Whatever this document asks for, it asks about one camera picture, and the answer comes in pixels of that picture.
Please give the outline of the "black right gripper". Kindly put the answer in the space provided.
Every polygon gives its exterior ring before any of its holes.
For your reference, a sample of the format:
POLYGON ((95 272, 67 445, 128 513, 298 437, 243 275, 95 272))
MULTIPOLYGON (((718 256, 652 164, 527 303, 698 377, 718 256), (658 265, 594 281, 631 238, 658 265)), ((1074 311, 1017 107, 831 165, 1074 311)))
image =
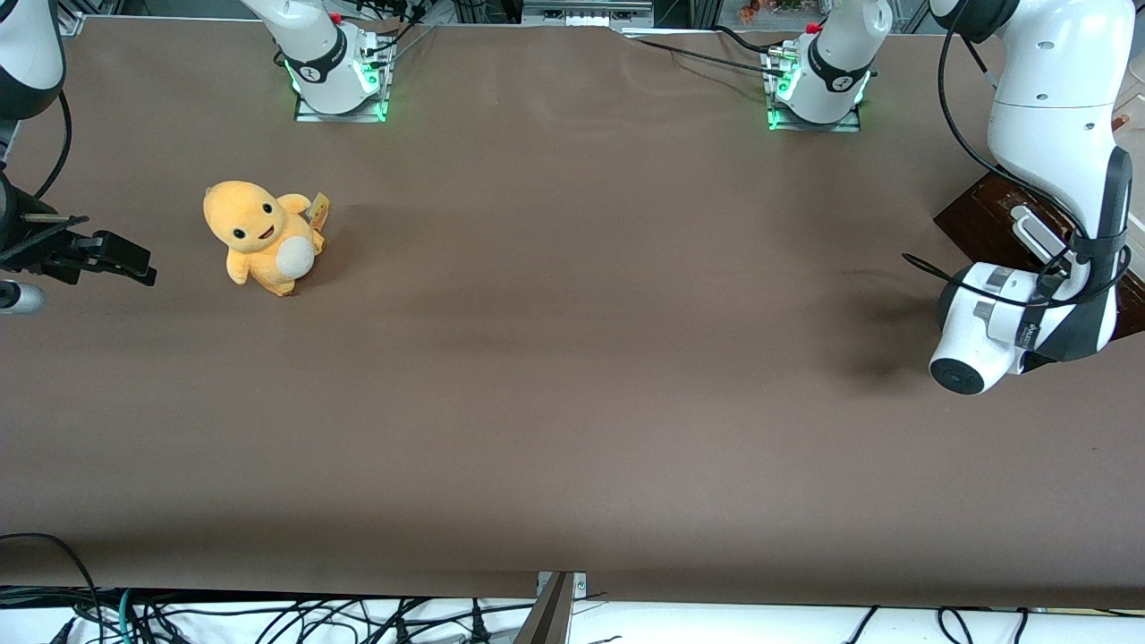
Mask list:
POLYGON ((3 215, 1 215, 1 268, 26 272, 78 284, 82 273, 94 272, 94 260, 102 267, 131 272, 131 278, 151 288, 158 276, 150 265, 151 253, 117 233, 96 231, 89 238, 89 256, 76 243, 82 235, 73 227, 89 221, 88 215, 61 215, 44 201, 22 191, 1 175, 3 215))

